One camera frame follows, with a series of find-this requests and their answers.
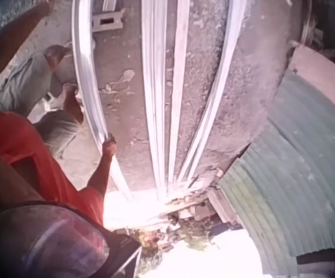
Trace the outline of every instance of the green corrugated roof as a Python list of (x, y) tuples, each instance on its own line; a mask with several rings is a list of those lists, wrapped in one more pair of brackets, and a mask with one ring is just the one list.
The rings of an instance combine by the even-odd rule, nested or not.
[(335, 106), (287, 72), (264, 132), (220, 186), (264, 273), (296, 275), (296, 256), (335, 248)]

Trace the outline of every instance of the person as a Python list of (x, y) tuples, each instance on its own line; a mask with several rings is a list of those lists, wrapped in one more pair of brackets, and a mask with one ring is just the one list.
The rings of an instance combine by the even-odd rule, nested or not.
[[(41, 1), (0, 30), (0, 73), (52, 5)], [(103, 226), (115, 141), (103, 143), (80, 191), (54, 159), (83, 123), (77, 86), (63, 85), (63, 109), (27, 120), (69, 52), (54, 45), (32, 55), (0, 87), (0, 277), (134, 277), (137, 268), (140, 243)]]
[[(40, 19), (50, 13), (52, 4), (53, 1), (42, 1), (0, 30), (0, 73)], [(34, 125), (27, 120), (35, 104), (49, 91), (50, 77), (56, 66), (70, 52), (67, 47), (53, 45), (42, 53), (35, 53), (16, 67), (0, 87), (0, 159), (43, 200), (74, 207), (102, 225), (104, 195), (116, 153), (114, 140), (104, 142), (99, 165), (80, 191), (67, 179), (54, 158), (83, 123), (83, 113), (75, 97), (77, 87), (69, 83), (63, 85), (63, 109), (47, 113)], [(15, 194), (0, 190), (0, 212), (7, 205), (23, 201), (20, 190), (16, 190)]]

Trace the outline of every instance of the steel bar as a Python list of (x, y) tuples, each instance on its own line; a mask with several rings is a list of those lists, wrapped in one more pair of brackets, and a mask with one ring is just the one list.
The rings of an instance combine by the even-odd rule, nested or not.
[(181, 114), (181, 101), (183, 97), (186, 46), (189, 26), (189, 0), (178, 0), (175, 50), (174, 50), (174, 77), (172, 80), (171, 101), (171, 129), (170, 149), (168, 157), (168, 184), (174, 181), (176, 149), (178, 147), (178, 133)]
[(190, 166), (187, 179), (190, 180), (192, 178), (194, 171), (196, 170), (196, 167), (198, 165), (198, 161), (207, 143), (207, 139), (211, 131), (213, 122), (215, 120), (221, 97), (224, 92), (224, 87), (227, 76), (229, 74), (234, 49), (237, 45), (238, 37), (241, 31), (246, 2), (247, 1), (243, 0), (232, 0), (229, 3), (224, 46), (220, 59), (219, 69), (216, 73), (203, 117), (201, 118), (200, 125), (196, 132), (196, 136), (194, 137), (191, 148), (188, 151), (187, 158), (183, 163), (183, 167), (179, 174), (178, 181), (180, 181), (185, 175), (186, 169), (190, 164), (192, 165)]
[[(102, 152), (102, 143), (108, 138), (108, 131), (99, 98), (94, 69), (91, 31), (92, 5), (92, 0), (73, 0), (72, 43), (76, 77), (86, 118), (89, 122), (94, 141), (99, 151)], [(132, 201), (133, 196), (115, 157), (111, 164), (111, 177), (119, 191), (123, 193), (127, 200)]]
[(167, 1), (142, 0), (145, 109), (157, 197), (166, 197), (164, 166), (165, 40)]

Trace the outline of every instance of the forearm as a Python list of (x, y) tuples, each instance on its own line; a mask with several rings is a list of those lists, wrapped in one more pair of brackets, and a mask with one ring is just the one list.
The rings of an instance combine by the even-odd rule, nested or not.
[(104, 196), (107, 191), (111, 163), (112, 157), (102, 155), (97, 169), (87, 183), (87, 186), (95, 188), (101, 196)]
[(0, 73), (36, 25), (48, 13), (48, 4), (41, 2), (0, 30)]

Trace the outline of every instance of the dirt ground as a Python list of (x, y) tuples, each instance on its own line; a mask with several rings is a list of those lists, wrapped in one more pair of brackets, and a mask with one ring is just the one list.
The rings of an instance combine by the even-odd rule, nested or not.
[[(226, 88), (195, 175), (209, 184), (216, 168), (225, 170), (232, 157), (262, 129), (288, 62), (290, 45), (300, 31), (301, 0), (290, 7), (283, 0), (248, 0), (241, 36), (234, 52)], [(32, 5), (30, 0), (0, 0), (0, 27)], [(54, 12), (42, 20), (1, 75), (30, 54), (71, 40), (71, 0), (56, 1)], [(94, 0), (93, 13), (101, 13)], [(227, 20), (228, 1), (191, 0), (182, 114), (175, 174), (178, 174), (204, 110), (218, 68)], [(141, 0), (117, 2), (125, 8), (124, 27), (93, 35), (95, 71), (108, 129), (117, 139), (117, 158), (132, 191), (154, 188), (146, 128), (141, 51)], [(170, 130), (171, 81), (176, 30), (176, 0), (168, 1), (166, 53), (166, 159)], [(126, 70), (134, 76), (109, 94), (109, 84)], [(73, 59), (64, 60), (56, 74), (61, 82), (75, 80)], [(97, 167), (99, 153), (87, 123), (65, 150), (59, 163), (78, 188)], [(111, 182), (109, 191), (116, 188)]]

